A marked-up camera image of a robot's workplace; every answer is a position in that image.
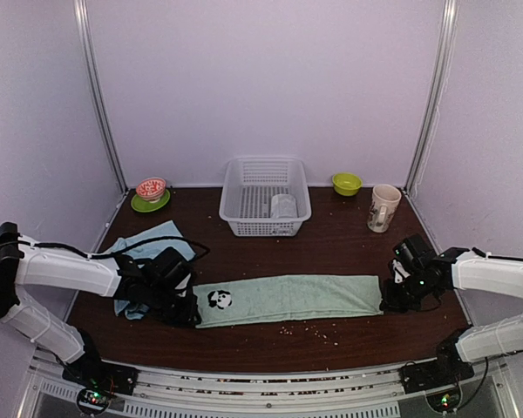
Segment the white plastic basket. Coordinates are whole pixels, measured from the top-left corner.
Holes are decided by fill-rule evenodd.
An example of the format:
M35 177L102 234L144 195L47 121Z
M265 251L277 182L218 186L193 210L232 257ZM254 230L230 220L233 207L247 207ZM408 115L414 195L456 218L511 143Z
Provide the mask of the white plastic basket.
M274 195L295 197L297 217L271 219ZM312 214L302 162L294 158L236 158L228 162L219 216L237 237L293 237Z

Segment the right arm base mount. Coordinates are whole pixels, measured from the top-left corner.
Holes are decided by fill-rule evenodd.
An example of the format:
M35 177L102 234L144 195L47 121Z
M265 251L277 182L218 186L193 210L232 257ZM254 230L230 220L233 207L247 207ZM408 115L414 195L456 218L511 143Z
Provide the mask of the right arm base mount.
M474 370L468 364L449 369L440 366L438 360L410 361L399 369L399 376L406 394L424 392L428 407L447 415L463 405L461 382L471 379Z

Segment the green panda towel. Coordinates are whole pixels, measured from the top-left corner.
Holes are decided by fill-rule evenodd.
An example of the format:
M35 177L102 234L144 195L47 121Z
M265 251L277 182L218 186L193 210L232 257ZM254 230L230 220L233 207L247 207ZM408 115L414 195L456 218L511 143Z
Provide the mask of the green panda towel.
M282 275L194 287L198 328L289 320L379 316L382 295L372 275Z

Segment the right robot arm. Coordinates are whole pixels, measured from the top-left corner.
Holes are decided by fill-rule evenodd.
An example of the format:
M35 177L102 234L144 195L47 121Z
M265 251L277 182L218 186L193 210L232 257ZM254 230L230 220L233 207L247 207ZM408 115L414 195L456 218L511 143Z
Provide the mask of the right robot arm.
M523 300L523 258L493 255L476 247L450 247L436 253L414 234L393 248L391 278L382 286L380 308L421 312L428 296L439 300L448 290L479 290ZM497 322L458 330L437 347L429 375L445 385L463 365L523 352L523 313Z

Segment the light blue towel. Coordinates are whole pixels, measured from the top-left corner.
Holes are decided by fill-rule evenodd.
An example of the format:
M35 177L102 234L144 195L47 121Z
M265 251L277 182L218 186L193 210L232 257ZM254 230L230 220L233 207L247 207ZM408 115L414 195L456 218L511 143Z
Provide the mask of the light blue towel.
M105 250L105 252L111 253L127 249L129 246L145 239L162 236L183 237L176 224L172 220L169 220L133 236L126 238L119 237L112 246ZM196 252L188 243L177 239L159 240L143 244L131 249L129 252L126 252L126 254L134 259L154 259L167 247L173 247L187 261L191 260L196 255ZM127 300L115 300L113 306L115 315L124 315L127 320L141 320L149 311L147 305Z

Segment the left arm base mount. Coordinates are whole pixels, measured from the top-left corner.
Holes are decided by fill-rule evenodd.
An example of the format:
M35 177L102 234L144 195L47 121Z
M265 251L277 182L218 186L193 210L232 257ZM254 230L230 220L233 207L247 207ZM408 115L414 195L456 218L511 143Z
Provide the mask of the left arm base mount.
M135 367L107 363L105 377L84 380L68 368L62 373L66 381L82 386L76 395L76 406L88 416L104 413L120 395L132 395L138 381L139 371Z

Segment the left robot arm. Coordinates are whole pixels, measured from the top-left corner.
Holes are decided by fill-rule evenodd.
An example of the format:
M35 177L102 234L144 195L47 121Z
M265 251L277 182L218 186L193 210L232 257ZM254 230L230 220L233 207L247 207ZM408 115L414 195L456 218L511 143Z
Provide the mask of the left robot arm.
M173 327L195 327L201 317L193 292L196 242L172 221L127 239L107 253L37 242L17 225L0 225L0 321L47 348L60 364L90 387L102 385L108 369L92 338L40 305L25 286L48 286L94 293L145 308Z

